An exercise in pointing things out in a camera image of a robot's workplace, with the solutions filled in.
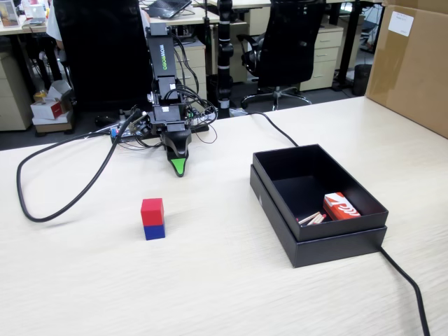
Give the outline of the black gripper motor block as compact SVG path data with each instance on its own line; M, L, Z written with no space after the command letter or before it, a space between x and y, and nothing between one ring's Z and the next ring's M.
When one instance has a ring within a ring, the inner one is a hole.
M183 120L166 121L156 120L153 123L157 134L162 133L162 142L167 152L167 157L178 177L183 177L188 158L188 145L192 141L192 133Z

